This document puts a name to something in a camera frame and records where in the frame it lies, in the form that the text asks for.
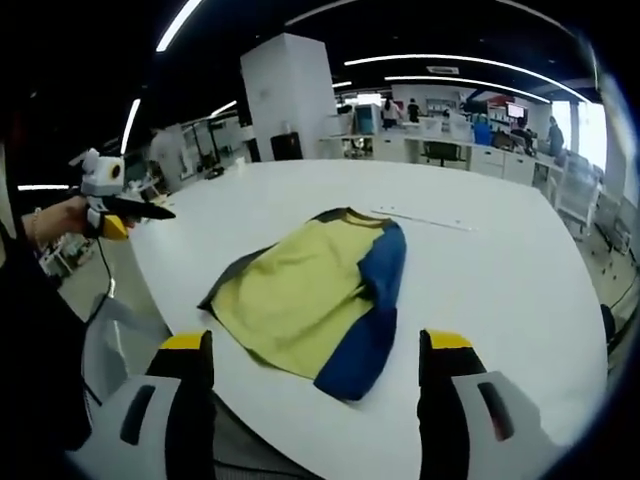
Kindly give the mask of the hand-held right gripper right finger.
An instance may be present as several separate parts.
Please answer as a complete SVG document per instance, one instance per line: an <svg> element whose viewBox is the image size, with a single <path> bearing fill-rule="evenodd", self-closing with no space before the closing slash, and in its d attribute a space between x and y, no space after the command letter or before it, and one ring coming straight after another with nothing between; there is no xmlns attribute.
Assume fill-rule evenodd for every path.
<svg viewBox="0 0 640 480"><path fill-rule="evenodd" d="M540 479L560 458L538 407L465 337L422 330L418 383L422 479Z"/></svg>

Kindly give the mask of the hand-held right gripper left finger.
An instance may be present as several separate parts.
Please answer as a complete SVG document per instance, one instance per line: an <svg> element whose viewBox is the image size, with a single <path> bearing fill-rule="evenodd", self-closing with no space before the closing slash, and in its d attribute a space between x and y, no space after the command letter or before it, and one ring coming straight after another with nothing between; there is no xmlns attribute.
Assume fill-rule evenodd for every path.
<svg viewBox="0 0 640 480"><path fill-rule="evenodd" d="M67 453L84 479L213 479L212 332L178 334L147 371L124 381Z"/></svg>

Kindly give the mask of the person's left hand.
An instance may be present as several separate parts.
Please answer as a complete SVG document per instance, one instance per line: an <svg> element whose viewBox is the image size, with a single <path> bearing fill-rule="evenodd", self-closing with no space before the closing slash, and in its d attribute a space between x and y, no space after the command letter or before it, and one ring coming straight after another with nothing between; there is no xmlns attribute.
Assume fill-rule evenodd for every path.
<svg viewBox="0 0 640 480"><path fill-rule="evenodd" d="M65 234L83 234L87 230L88 201L74 196L47 207L37 214L34 231L42 241L52 241Z"/></svg>

